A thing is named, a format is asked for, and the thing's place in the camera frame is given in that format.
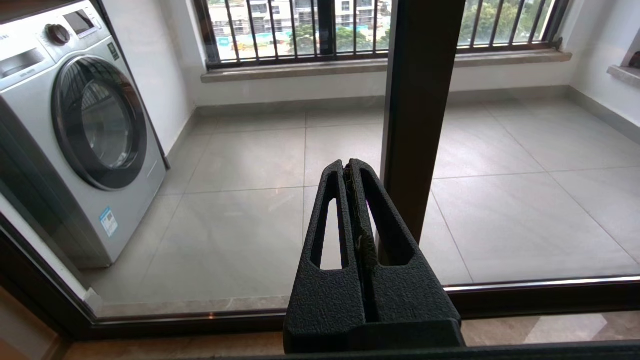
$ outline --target window sill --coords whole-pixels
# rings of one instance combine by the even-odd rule
[[[572,54],[556,50],[519,51],[491,54],[457,55],[454,67],[482,67],[519,65],[528,63],[554,63],[571,60]],[[210,70],[200,79],[203,83],[242,81],[258,79],[296,78],[300,76],[323,76],[386,72],[387,59],[331,61],[326,63],[274,65],[240,69]]]
[[[622,81],[625,84],[640,89],[640,69],[613,65],[607,69],[607,74],[613,76],[614,78]]]

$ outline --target sticker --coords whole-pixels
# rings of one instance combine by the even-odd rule
[[[113,56],[113,61],[116,61],[117,59],[120,58],[120,55],[118,55],[118,51],[116,50],[116,45],[113,45],[112,42],[107,44],[107,47],[109,48],[109,51],[111,51],[111,55]]]
[[[102,227],[109,237],[111,237],[111,235],[116,232],[116,229],[118,229],[116,217],[113,216],[113,212],[109,207],[107,207],[104,212],[102,212],[102,215],[100,215],[100,223],[102,223]]]

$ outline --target display screen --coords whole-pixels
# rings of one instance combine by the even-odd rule
[[[84,10],[79,10],[74,13],[66,14],[65,19],[71,25],[71,28],[77,35],[84,33],[87,30],[93,29],[93,23],[86,16]]]

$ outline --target control panel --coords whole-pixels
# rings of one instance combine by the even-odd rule
[[[2,24],[0,91],[110,36],[89,0]]]

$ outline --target floor tile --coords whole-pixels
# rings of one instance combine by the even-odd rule
[[[640,262],[640,168],[554,172],[551,176]]]
[[[216,130],[218,120],[214,117],[197,117],[190,135],[211,135]]]
[[[171,162],[171,170],[167,171],[158,195],[182,195],[187,190],[210,139],[209,135],[191,135],[187,138]]]
[[[307,113],[307,127],[379,124],[384,120],[384,108],[314,110]]]
[[[591,341],[606,325],[607,320],[601,314],[542,316],[524,343]]]
[[[521,345],[540,320],[539,316],[462,321],[469,347]]]
[[[509,100],[509,101],[490,101],[485,102],[484,107],[493,115],[494,117],[511,117],[511,116],[526,116],[530,115],[531,112],[524,105],[522,101],[519,100]]]
[[[83,271],[91,287],[106,304],[138,301],[138,286],[180,199],[180,195],[156,197],[115,264],[108,269]]]
[[[517,116],[499,121],[548,171],[640,165],[640,145],[591,115]]]
[[[450,104],[444,113],[445,119],[486,119],[491,117],[483,104]]]
[[[217,359],[283,356],[281,332],[73,343],[65,360]]]
[[[607,325],[593,341],[640,340],[640,312],[624,311],[602,314]]]
[[[305,130],[215,134],[188,193],[303,186]]]
[[[422,226],[420,250],[443,286],[472,283],[458,247],[431,193]]]
[[[305,113],[276,113],[220,117],[216,133],[238,131],[300,129],[305,127]]]
[[[434,180],[432,191],[475,282],[640,271],[548,174]]]
[[[305,186],[318,185],[324,168],[336,160],[346,165],[349,159],[360,159],[379,174],[382,128],[381,123],[307,129]]]
[[[303,189],[187,194],[140,288],[149,302],[289,295]]]
[[[566,99],[530,99],[522,103],[535,115],[589,115],[585,109]]]
[[[494,119],[445,119],[434,178],[544,171]]]

